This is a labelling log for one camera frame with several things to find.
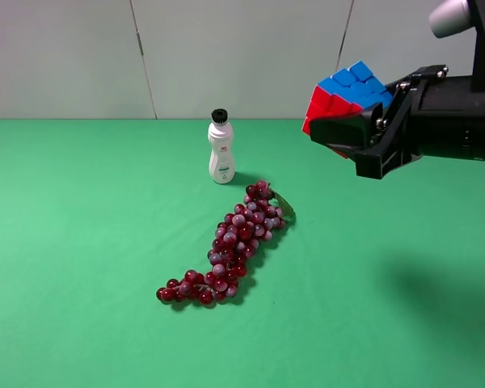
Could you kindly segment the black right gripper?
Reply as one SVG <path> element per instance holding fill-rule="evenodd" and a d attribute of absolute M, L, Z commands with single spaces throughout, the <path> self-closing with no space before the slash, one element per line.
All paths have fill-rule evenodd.
<path fill-rule="evenodd" d="M 423 66 L 385 85 L 392 101 L 341 116 L 324 116 L 309 123 L 310 140 L 354 160 L 356 174 L 382 179 L 389 172 L 419 159 L 407 134 L 411 111 L 428 85 L 447 76 L 446 65 Z"/>

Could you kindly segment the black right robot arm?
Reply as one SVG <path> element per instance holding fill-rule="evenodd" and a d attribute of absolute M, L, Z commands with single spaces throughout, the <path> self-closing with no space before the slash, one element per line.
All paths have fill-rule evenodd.
<path fill-rule="evenodd" d="M 319 82 L 302 130 L 382 179 L 423 156 L 485 161 L 485 1 L 447 1 L 429 17 L 438 38 L 476 31 L 470 75 L 423 66 L 385 84 L 363 62 Z"/>

